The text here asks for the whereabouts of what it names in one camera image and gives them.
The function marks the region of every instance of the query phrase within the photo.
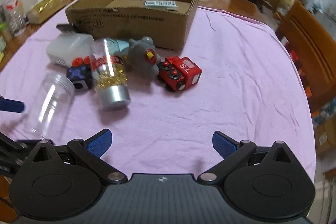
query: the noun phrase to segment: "silver jar lid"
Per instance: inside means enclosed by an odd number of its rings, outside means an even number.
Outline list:
[[[125,85],[113,85],[97,91],[103,110],[121,109],[127,107],[131,102],[128,89]]]

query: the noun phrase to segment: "water bottle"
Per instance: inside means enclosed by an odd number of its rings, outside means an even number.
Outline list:
[[[1,0],[10,32],[18,36],[26,29],[25,19],[18,7],[18,0]]]

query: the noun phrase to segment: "gray plush toy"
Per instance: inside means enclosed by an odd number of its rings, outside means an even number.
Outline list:
[[[161,57],[155,51],[153,40],[143,37],[141,40],[129,40],[129,47],[121,51],[122,57],[127,57],[127,65],[136,69],[141,75],[153,78],[159,74],[157,64]]]

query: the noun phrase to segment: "table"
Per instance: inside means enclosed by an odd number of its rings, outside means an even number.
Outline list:
[[[256,5],[247,0],[200,0],[199,6],[225,10],[237,15],[263,22],[263,16],[259,12]],[[5,56],[0,63],[0,72],[16,53],[16,51],[23,45],[26,39],[36,32],[40,27],[40,25],[28,25],[26,31],[22,35],[19,37],[14,37],[13,40],[7,44],[6,50],[4,52]]]
[[[258,16],[257,8],[248,1],[202,1]],[[0,82],[5,83],[0,85],[1,95],[22,100],[29,108],[46,73],[65,73],[65,68],[49,64],[45,48],[59,33],[56,24],[66,21],[60,11],[27,39],[0,74]],[[162,57],[176,54],[157,51]],[[54,139],[56,144],[87,139],[109,128],[113,145],[102,159],[127,176],[133,172],[190,172],[197,176],[221,160],[211,147],[213,132],[221,130],[238,141],[249,139],[259,146],[284,140],[314,179],[315,141],[305,91],[273,30],[254,19],[198,8],[179,55],[188,56],[203,69],[197,86],[169,93],[159,83],[129,73],[132,103],[128,108],[100,111],[93,90],[78,94],[64,135]],[[19,114],[2,112],[0,131],[22,137],[23,120]]]

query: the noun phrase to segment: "yellow beads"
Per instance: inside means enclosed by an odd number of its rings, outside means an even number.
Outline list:
[[[125,68],[121,64],[112,64],[113,71],[104,70],[97,81],[97,89],[105,89],[112,85],[126,85],[127,77]]]

